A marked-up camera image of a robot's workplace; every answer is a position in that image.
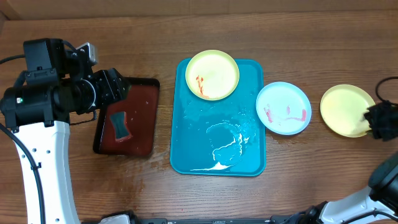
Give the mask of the green and orange sponge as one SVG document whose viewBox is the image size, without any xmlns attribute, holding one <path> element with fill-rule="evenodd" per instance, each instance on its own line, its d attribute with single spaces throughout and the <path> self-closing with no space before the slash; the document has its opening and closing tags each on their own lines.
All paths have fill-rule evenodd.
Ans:
<svg viewBox="0 0 398 224">
<path fill-rule="evenodd" d="M 127 126 L 127 115 L 125 111 L 120 111 L 112 114 L 109 119 L 114 129 L 116 142 L 125 141 L 132 137 Z"/>
</svg>

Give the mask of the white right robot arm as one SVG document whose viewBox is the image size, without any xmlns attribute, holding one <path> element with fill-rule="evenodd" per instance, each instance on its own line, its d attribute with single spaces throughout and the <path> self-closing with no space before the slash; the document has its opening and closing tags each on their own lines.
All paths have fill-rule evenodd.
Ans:
<svg viewBox="0 0 398 224">
<path fill-rule="evenodd" d="M 382 100 L 368 110 L 364 118 L 375 139 L 397 137 L 396 103 Z M 384 219 L 397 221 L 397 153 L 374 170 L 366 188 L 335 202 L 311 206 L 284 223 L 371 223 Z"/>
</svg>

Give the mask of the yellow plate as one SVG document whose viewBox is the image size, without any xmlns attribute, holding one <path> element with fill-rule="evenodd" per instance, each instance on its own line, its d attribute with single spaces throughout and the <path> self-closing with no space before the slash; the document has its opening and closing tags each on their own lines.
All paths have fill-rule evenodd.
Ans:
<svg viewBox="0 0 398 224">
<path fill-rule="evenodd" d="M 364 114 L 374 105 L 372 97 L 363 89 L 341 84 L 324 93 L 320 112 L 325 124 L 332 131 L 348 138 L 359 138 L 370 130 Z"/>
</svg>

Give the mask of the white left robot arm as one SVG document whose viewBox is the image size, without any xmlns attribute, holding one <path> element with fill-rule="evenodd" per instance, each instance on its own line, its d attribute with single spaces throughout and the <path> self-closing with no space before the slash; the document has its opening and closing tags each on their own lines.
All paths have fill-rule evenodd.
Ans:
<svg viewBox="0 0 398 224">
<path fill-rule="evenodd" d="M 68 160 L 70 114 L 96 113 L 125 100 L 130 83 L 114 68 L 93 71 L 91 43 L 23 44 L 27 68 L 4 92 L 1 130 L 16 145 L 29 223 L 78 223 Z"/>
</svg>

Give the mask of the light blue plate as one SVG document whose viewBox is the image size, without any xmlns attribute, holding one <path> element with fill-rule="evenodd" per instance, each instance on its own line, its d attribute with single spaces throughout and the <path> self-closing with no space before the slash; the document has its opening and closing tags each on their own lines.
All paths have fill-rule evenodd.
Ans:
<svg viewBox="0 0 398 224">
<path fill-rule="evenodd" d="M 308 96 L 287 82 L 267 84 L 257 96 L 256 111 L 267 129 L 284 136 L 301 133 L 312 118 Z"/>
</svg>

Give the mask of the yellow-green plate with red stain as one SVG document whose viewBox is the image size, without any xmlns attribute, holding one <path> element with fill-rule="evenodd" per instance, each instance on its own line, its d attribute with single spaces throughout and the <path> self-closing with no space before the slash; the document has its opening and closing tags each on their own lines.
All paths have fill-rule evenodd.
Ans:
<svg viewBox="0 0 398 224">
<path fill-rule="evenodd" d="M 240 78 L 238 64 L 220 50 L 205 50 L 193 56 L 185 71 L 190 91 L 197 97 L 222 100 L 235 91 Z"/>
</svg>

